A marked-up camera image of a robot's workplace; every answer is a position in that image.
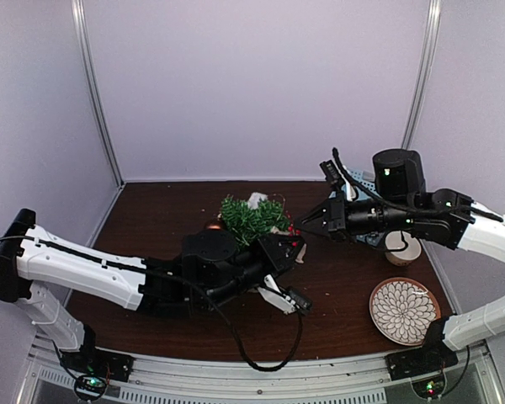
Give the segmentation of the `red berry sprig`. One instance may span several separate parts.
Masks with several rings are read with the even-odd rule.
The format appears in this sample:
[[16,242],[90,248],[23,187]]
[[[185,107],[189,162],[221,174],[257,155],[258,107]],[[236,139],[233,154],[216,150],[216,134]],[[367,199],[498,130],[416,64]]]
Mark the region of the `red berry sprig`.
[[287,232],[293,236],[293,237],[299,237],[300,236],[300,230],[297,230],[295,228],[295,224],[293,221],[290,221],[288,227],[287,227]]

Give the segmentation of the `small green christmas tree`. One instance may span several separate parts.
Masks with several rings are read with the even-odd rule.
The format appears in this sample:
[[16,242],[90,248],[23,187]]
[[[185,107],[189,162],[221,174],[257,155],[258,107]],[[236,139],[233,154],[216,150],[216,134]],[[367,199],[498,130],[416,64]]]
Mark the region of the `small green christmas tree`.
[[287,231],[290,227],[284,205],[264,196],[260,196],[254,204],[250,199],[235,199],[228,195],[221,201],[220,218],[236,238],[240,249],[250,247],[274,227],[279,231]]

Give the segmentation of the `white cotton boll ornament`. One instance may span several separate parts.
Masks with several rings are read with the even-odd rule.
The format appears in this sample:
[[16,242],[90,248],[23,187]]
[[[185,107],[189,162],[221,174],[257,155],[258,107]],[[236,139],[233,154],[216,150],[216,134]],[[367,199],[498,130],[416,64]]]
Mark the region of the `white cotton boll ornament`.
[[260,203],[264,202],[265,200],[268,200],[268,196],[266,194],[253,192],[247,201],[247,207],[251,210],[256,210],[259,207]]

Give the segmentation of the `brown shiny ball ornament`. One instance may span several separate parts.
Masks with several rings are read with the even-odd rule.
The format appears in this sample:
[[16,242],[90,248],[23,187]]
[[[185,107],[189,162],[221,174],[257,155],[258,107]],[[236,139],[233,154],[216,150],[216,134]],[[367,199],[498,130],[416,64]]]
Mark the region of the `brown shiny ball ornament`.
[[206,230],[225,230],[226,224],[224,223],[224,221],[222,221],[218,218],[215,218],[215,219],[211,219],[211,220],[207,221],[205,223],[204,228]]

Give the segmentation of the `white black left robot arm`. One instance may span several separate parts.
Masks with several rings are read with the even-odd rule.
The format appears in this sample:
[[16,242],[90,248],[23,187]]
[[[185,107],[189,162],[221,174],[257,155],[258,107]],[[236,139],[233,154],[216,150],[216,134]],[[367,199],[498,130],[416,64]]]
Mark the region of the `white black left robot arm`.
[[38,303],[34,322],[87,374],[104,367],[104,355],[86,342],[88,330],[75,325],[51,299],[45,283],[108,300],[130,311],[161,318],[188,318],[216,311],[256,290],[285,315],[306,315],[312,302],[276,279],[290,271],[306,245],[302,237],[269,232],[246,249],[226,230],[206,228],[183,238],[172,260],[125,257],[59,238],[22,209],[0,237],[0,301]]

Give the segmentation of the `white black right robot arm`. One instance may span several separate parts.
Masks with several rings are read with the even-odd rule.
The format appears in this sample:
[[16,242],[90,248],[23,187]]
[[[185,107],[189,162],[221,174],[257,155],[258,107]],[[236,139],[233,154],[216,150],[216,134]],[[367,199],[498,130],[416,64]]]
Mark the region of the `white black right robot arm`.
[[[426,190],[417,151],[387,149],[373,157],[375,187],[367,188],[342,164],[337,150],[322,162],[332,193],[295,220],[295,228],[332,240],[385,247],[390,235],[409,235],[451,250],[480,253],[505,263],[505,215],[453,189]],[[434,370],[447,352],[505,332],[505,296],[461,315],[440,317],[415,288],[378,286],[369,311],[391,341],[418,346],[415,365]]]

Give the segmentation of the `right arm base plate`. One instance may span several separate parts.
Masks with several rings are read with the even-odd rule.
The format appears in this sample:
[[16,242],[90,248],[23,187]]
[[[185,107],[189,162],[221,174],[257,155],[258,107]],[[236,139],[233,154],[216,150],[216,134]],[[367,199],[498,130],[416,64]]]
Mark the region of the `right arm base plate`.
[[442,343],[390,353],[385,361],[392,381],[439,372],[459,362],[456,352]]

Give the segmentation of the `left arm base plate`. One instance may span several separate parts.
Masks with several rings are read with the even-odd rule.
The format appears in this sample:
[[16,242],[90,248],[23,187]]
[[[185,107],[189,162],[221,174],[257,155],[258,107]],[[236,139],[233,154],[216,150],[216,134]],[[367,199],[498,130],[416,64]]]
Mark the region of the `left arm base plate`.
[[134,359],[127,354],[96,348],[91,353],[60,351],[61,362],[70,370],[119,382],[128,382]]

